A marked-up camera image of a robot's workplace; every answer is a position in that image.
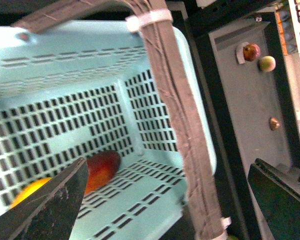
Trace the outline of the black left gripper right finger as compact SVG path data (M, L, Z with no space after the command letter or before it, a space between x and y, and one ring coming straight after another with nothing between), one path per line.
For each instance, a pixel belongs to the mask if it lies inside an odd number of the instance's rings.
M260 158L248 182L276 240L300 240L300 182Z

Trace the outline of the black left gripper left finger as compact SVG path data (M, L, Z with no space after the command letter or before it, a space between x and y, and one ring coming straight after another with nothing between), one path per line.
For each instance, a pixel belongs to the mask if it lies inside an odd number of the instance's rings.
M89 177L87 161L75 160L0 216L0 240L68 240Z

